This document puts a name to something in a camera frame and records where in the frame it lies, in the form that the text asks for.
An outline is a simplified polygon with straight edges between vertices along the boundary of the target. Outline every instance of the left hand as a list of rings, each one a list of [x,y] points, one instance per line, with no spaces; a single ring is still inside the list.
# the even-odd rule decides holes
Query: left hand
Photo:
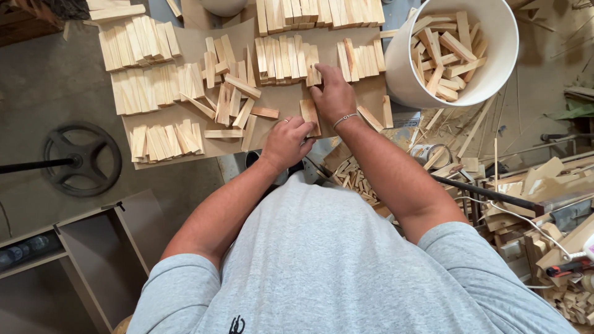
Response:
[[[314,127],[315,122],[305,122],[301,116],[286,117],[268,135],[259,160],[268,162],[280,174],[311,151],[315,139],[303,140]]]

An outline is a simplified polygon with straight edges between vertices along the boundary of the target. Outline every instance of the black wheel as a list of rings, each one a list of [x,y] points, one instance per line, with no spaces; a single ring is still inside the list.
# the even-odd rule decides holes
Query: black wheel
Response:
[[[90,144],[76,145],[70,142],[64,133],[79,130],[93,133],[97,136]],[[111,151],[113,165],[109,176],[101,169],[97,157],[108,147]],[[43,177],[57,190],[74,197],[92,197],[104,193],[116,183],[122,172],[122,155],[115,140],[102,128],[89,122],[75,121],[62,124],[52,130],[43,140],[41,155],[43,160],[52,160],[50,152],[57,149],[60,159],[71,158],[72,165],[42,169]],[[84,177],[92,181],[96,187],[78,188],[67,181],[74,176]]]

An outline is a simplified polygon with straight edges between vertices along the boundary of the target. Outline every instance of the black shoe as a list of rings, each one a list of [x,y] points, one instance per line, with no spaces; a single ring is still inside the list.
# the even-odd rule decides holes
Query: black shoe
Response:
[[[304,171],[305,170],[305,163],[303,160],[300,160],[298,163],[294,164],[293,166],[289,167],[289,177],[293,175],[295,172]]]
[[[248,154],[245,155],[245,169],[248,169],[251,165],[253,165],[259,157],[260,155],[258,152],[249,151]]]

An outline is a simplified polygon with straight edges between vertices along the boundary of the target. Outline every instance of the hand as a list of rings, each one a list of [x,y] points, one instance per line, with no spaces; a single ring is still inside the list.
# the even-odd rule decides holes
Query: hand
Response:
[[[328,124],[334,124],[343,116],[356,112],[355,91],[342,76],[338,67],[316,64],[315,68],[322,74],[324,90],[311,87],[309,92],[318,106],[320,115]]]
[[[274,126],[258,159],[269,163],[278,174],[303,159],[315,143],[313,138],[303,143],[314,122],[305,122],[301,116],[285,119]]]

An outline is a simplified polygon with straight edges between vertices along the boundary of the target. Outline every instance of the t-shirt sleeve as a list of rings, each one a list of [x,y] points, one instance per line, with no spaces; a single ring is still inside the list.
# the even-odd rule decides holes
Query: t-shirt sleeve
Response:
[[[168,257],[150,272],[127,334],[189,333],[219,290],[219,273],[206,258]]]
[[[504,333],[577,333],[545,300],[527,289],[470,225],[440,224],[418,246],[441,264]]]

